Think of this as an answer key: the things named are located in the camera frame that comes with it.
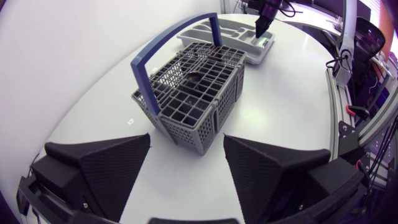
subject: basket grid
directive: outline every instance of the basket grid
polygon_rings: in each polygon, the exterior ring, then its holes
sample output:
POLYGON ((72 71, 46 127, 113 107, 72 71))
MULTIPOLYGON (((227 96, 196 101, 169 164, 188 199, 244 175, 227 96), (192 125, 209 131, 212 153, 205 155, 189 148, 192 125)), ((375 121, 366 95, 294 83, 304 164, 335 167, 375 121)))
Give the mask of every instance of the basket grid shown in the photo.
MULTIPOLYGON (((160 113, 186 127, 195 127, 243 55, 244 52, 225 46, 189 45, 150 77, 160 113), (199 80, 190 80, 192 73, 199 80)), ((139 90, 134 97, 146 107, 139 90)))

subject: metal frame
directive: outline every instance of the metal frame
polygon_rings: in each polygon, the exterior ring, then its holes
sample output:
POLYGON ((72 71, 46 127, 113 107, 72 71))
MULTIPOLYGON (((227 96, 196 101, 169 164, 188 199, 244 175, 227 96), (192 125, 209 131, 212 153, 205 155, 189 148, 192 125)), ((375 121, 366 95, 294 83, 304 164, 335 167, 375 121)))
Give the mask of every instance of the metal frame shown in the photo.
MULTIPOLYGON (((333 76, 331 68, 326 70, 326 80, 328 82, 328 90, 330 97, 330 115, 331 115, 331 133, 330 133, 330 152, 331 159, 338 157, 338 123, 344 121, 352 127, 355 127, 354 118, 345 111, 345 105, 351 104, 351 98, 347 88, 340 87, 336 84, 336 80, 333 76)), ((359 146, 366 147, 384 130, 388 125, 392 123, 392 120, 398 114, 398 84, 394 86, 393 92, 388 96, 386 102, 383 104, 381 109, 377 112, 375 117, 359 132, 359 146)), ((398 134, 395 134, 396 145, 398 145, 398 134)), ((386 179, 386 172, 378 172, 378 176, 386 179)), ((376 176, 375 185, 383 188, 386 187, 387 182, 376 176)))
POLYGON ((355 127, 355 120, 346 111, 346 105, 351 104, 351 98, 349 97, 349 92, 347 87, 343 88, 338 86, 336 80, 333 76, 333 70, 328 68, 326 70, 326 80, 328 82, 328 92, 330 99, 330 153, 331 160, 337 159, 338 157, 338 123, 344 121, 355 127))

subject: white wall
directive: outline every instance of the white wall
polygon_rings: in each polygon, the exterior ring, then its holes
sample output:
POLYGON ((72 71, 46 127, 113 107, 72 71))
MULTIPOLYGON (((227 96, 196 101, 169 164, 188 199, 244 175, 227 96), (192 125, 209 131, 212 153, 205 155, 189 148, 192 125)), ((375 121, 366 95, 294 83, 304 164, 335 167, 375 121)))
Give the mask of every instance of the white wall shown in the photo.
POLYGON ((6 1, 0 13, 0 191, 18 219, 20 177, 81 95, 138 46, 200 12, 220 12, 220 1, 6 1))

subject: black triangular block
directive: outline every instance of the black triangular block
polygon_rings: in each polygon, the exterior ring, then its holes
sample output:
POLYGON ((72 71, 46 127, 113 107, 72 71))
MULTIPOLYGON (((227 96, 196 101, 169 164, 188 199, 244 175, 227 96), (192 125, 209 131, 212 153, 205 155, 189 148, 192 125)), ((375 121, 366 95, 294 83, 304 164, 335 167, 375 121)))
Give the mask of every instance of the black triangular block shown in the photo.
POLYGON ((248 224, 259 223, 307 170, 327 163, 330 157, 326 149, 299 151, 227 135, 224 150, 248 224))

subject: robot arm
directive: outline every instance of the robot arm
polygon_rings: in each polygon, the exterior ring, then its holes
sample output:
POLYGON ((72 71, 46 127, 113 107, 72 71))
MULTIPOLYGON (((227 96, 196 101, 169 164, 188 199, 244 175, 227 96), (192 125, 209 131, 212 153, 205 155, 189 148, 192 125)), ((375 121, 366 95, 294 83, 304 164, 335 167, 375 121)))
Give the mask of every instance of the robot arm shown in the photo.
POLYGON ((339 36, 336 50, 341 60, 333 71, 338 86, 345 87, 351 78, 353 57, 354 57, 354 37, 356 25, 356 0, 344 1, 344 23, 343 31, 339 36))
MULTIPOLYGON (((256 21, 256 38, 259 38, 267 31, 272 21, 278 13, 279 6, 282 1, 286 0, 251 0, 248 2, 248 7, 258 10, 260 17, 256 21)), ((335 76, 338 86, 345 87, 351 78, 352 61, 354 56, 354 37, 356 25, 356 1, 344 1, 344 23, 343 32, 341 33, 336 51, 338 58, 333 75, 335 76)))
POLYGON ((256 38, 264 34, 278 13, 283 0, 252 0, 248 7, 259 11, 260 18, 256 21, 256 38))

